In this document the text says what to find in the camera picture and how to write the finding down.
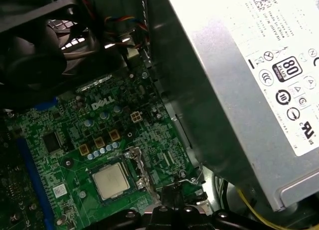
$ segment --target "black wire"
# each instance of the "black wire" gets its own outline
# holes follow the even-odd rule
[[[228,189],[228,182],[225,180],[225,183],[223,185],[222,194],[221,194],[221,199],[223,201],[225,210],[229,210],[229,205],[228,205],[228,201],[227,201],[227,189]]]

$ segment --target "blue memory slot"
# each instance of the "blue memory slot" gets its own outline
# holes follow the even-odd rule
[[[52,211],[49,199],[46,195],[39,173],[36,169],[28,144],[26,140],[23,138],[17,139],[16,143],[20,150],[21,156],[23,157],[26,169],[30,175],[34,191],[42,208],[45,228],[47,230],[54,230],[54,213]]]

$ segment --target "yellow wire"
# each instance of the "yellow wire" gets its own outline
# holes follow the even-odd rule
[[[264,219],[262,216],[260,216],[254,209],[253,207],[249,204],[249,202],[247,201],[247,199],[245,198],[243,192],[240,189],[237,189],[237,192],[239,194],[239,197],[242,199],[242,201],[245,203],[245,205],[249,208],[249,210],[256,216],[256,218],[258,218],[263,224],[274,228],[276,230],[294,230],[294,229],[288,229],[288,228],[284,228],[282,226],[276,225],[266,219]],[[309,228],[308,230],[319,230],[319,224]]]

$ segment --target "80 plus logo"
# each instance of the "80 plus logo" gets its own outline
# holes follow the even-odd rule
[[[291,56],[273,65],[273,71],[280,82],[285,82],[303,72],[297,59]]]

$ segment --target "screw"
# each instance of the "screw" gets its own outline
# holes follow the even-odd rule
[[[146,79],[148,76],[149,76],[149,74],[147,72],[143,72],[142,73],[142,78],[143,79]]]
[[[85,198],[85,197],[86,197],[86,192],[85,192],[85,191],[81,191],[81,192],[79,193],[79,197],[80,197],[81,199]]]
[[[191,212],[193,210],[193,208],[187,206],[187,207],[184,208],[184,210],[189,213],[189,212]]]
[[[223,219],[227,217],[227,213],[224,213],[224,212],[221,212],[218,215]]]
[[[129,212],[128,214],[126,214],[126,217],[131,219],[135,217],[135,214],[133,212]]]
[[[161,212],[167,212],[167,208],[164,207],[164,206],[161,206],[159,210],[160,210]]]
[[[11,112],[8,112],[8,117],[9,118],[13,118],[14,117],[14,113],[11,111]]]

